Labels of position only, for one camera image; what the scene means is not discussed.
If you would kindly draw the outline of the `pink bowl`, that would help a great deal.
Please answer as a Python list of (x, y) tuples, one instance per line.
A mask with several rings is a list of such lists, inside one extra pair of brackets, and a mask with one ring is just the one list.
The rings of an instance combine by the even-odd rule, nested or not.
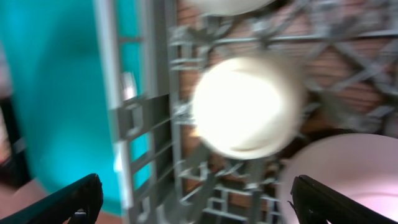
[(397, 139), (376, 134), (340, 134), (296, 153), (279, 177), (282, 219), (298, 223), (290, 191), (307, 175), (355, 202), (397, 220)]

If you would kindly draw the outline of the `white bowl with nuts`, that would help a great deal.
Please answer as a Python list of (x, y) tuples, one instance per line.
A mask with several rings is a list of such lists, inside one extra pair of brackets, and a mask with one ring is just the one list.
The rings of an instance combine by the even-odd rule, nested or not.
[(200, 12), (214, 16), (237, 16), (262, 9), (275, 0), (183, 0)]

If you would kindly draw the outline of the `small white round cup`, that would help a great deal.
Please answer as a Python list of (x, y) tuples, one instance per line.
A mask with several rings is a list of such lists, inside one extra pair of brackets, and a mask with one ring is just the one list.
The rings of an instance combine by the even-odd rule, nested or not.
[(210, 149), (233, 159), (258, 159), (291, 143), (306, 102), (302, 72), (287, 58), (243, 56), (203, 74), (192, 93), (192, 115)]

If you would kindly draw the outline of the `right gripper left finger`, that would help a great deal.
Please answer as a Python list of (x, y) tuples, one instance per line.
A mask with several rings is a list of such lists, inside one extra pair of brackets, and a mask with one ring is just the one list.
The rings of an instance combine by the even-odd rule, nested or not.
[(102, 183), (92, 173), (1, 219), (1, 224), (95, 224), (102, 205)]

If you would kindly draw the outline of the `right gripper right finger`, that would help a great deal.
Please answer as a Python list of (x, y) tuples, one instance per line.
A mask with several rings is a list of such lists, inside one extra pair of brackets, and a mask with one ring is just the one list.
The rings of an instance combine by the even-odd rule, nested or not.
[(296, 176), (290, 203), (300, 224), (397, 224), (307, 176)]

